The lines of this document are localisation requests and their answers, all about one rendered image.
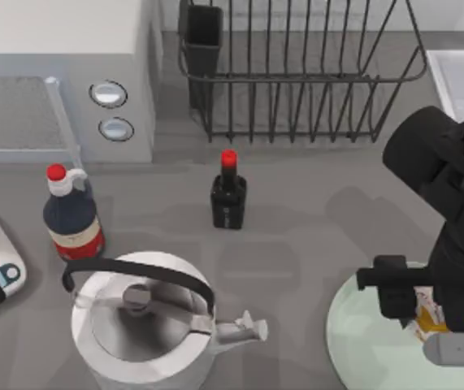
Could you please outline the pale microwave oven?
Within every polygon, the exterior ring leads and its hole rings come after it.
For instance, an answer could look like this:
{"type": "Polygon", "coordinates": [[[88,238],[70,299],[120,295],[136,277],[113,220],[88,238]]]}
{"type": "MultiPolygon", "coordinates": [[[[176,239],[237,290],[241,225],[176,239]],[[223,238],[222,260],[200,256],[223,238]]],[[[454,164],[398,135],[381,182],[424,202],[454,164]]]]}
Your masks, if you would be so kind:
{"type": "Polygon", "coordinates": [[[67,84],[83,166],[151,161],[162,56],[157,0],[0,0],[0,76],[54,76],[67,84]],[[106,109],[91,100],[89,86],[104,80],[127,90],[124,105],[106,109]],[[113,117],[132,124],[130,140],[98,132],[113,117]]]}

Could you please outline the white sink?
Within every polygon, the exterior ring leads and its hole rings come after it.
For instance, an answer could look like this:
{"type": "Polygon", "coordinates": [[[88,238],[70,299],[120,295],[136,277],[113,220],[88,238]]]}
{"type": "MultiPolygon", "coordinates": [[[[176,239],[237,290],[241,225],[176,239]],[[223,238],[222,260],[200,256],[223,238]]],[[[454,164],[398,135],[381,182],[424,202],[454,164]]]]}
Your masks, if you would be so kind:
{"type": "Polygon", "coordinates": [[[427,60],[444,112],[464,119],[464,50],[429,50],[427,60]]]}

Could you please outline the pale grey rounded box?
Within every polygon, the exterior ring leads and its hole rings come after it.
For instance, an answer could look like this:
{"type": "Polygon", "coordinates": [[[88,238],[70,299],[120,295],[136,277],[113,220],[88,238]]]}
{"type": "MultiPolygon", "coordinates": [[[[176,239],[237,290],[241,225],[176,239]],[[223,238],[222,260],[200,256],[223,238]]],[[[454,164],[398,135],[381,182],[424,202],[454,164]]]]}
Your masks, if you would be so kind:
{"type": "Polygon", "coordinates": [[[423,353],[437,366],[464,367],[464,333],[436,333],[423,343],[423,353]]]}

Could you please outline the round silver microwave knob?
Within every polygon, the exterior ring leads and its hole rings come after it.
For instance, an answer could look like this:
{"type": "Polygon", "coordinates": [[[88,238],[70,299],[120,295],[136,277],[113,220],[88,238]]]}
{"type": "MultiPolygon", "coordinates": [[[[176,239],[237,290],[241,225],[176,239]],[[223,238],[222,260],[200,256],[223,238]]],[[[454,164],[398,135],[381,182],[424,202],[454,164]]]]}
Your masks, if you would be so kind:
{"type": "Polygon", "coordinates": [[[98,132],[108,141],[125,142],[134,135],[134,127],[126,119],[113,117],[98,124],[98,132]]]}
{"type": "Polygon", "coordinates": [[[104,80],[90,85],[89,96],[94,103],[106,109],[121,107],[128,100],[127,90],[113,80],[104,80]]]}

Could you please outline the dark grey utensil holder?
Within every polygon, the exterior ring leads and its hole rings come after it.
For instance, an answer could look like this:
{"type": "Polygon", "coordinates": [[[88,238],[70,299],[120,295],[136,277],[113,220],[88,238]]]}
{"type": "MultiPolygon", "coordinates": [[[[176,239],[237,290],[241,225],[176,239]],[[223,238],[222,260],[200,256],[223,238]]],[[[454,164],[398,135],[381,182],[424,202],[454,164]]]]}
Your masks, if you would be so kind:
{"type": "Polygon", "coordinates": [[[190,107],[206,111],[222,47],[223,9],[180,0],[178,33],[186,63],[190,107]]]}

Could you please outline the pale green round plate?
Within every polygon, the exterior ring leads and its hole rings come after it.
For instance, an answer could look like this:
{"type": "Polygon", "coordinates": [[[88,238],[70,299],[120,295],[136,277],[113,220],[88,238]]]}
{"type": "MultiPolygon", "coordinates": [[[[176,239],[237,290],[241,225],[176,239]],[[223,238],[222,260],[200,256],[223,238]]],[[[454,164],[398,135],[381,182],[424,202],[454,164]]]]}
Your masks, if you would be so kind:
{"type": "Polygon", "coordinates": [[[326,337],[345,390],[464,390],[464,367],[430,362],[425,341],[383,317],[376,288],[359,290],[356,272],[333,297],[326,337]]]}

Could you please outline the white kitchen scale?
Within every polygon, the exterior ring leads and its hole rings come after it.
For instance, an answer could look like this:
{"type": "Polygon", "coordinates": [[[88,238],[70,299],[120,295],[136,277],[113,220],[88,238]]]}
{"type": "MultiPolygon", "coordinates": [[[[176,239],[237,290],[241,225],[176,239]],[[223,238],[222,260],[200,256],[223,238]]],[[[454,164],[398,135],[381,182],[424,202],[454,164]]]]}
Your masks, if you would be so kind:
{"type": "Polygon", "coordinates": [[[0,224],[0,286],[6,300],[22,289],[27,276],[23,258],[0,224]]]}

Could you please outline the microwave door with mesh window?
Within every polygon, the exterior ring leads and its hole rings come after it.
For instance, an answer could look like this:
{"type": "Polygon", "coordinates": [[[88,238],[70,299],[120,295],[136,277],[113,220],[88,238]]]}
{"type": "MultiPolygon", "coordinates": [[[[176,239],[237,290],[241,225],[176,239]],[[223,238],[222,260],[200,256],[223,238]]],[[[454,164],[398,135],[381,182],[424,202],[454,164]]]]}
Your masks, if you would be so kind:
{"type": "MultiPolygon", "coordinates": [[[[72,164],[50,104],[45,78],[0,76],[0,163],[72,164]]],[[[66,99],[67,84],[59,81],[63,104],[76,135],[66,99]]]]}

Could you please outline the small black bottle red cap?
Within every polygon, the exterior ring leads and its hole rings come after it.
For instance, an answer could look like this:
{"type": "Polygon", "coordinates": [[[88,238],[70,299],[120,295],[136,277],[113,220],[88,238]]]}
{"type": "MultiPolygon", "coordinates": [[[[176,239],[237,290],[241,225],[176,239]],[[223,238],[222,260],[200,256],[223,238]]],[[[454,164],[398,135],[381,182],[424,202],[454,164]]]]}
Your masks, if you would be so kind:
{"type": "Polygon", "coordinates": [[[220,173],[210,188],[212,220],[215,228],[240,230],[245,216],[247,181],[238,173],[238,155],[225,149],[220,155],[220,173]]]}

